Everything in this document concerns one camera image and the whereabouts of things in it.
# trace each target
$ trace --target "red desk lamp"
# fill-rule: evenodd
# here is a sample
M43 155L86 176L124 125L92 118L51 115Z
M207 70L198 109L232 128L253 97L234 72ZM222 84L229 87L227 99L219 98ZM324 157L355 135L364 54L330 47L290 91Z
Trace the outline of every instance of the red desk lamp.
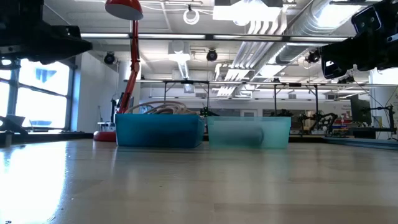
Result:
M139 51L138 51L138 20L142 19L141 5L138 0L107 0L105 10L112 16L120 19L132 21L132 38L131 38L131 74L124 92L120 108L117 113L124 113L128 109L129 100L136 84L137 75L139 73ZM116 141L116 133L112 132L95 132L95 141Z

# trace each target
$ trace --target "table surface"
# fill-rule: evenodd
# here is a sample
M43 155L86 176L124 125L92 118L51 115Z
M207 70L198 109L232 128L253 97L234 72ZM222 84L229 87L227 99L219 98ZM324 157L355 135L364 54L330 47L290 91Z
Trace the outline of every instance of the table surface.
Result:
M0 223L398 223L398 152L117 148L77 140L0 149Z

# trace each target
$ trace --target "lamp shade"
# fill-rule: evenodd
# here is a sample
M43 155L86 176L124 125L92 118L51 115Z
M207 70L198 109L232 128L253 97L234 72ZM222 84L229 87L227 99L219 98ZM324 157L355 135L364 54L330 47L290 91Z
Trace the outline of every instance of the lamp shade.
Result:
M107 0L105 10L112 16L130 21L138 21L144 17L138 0Z

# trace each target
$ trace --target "blue plastic bin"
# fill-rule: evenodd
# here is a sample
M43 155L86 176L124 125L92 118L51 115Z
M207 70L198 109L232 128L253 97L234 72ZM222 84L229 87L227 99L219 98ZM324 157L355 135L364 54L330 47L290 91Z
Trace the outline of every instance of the blue plastic bin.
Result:
M210 147L285 149L291 118L208 117Z
M197 115L117 114L118 146L194 148L203 140L204 122Z

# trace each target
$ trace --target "teal storage bin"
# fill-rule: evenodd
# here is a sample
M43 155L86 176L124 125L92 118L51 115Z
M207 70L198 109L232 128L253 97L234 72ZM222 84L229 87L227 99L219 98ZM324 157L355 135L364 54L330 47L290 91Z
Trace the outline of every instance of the teal storage bin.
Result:
M210 147L285 149L291 118L207 117Z
M204 122L198 115L117 114L118 146L194 148L203 140Z

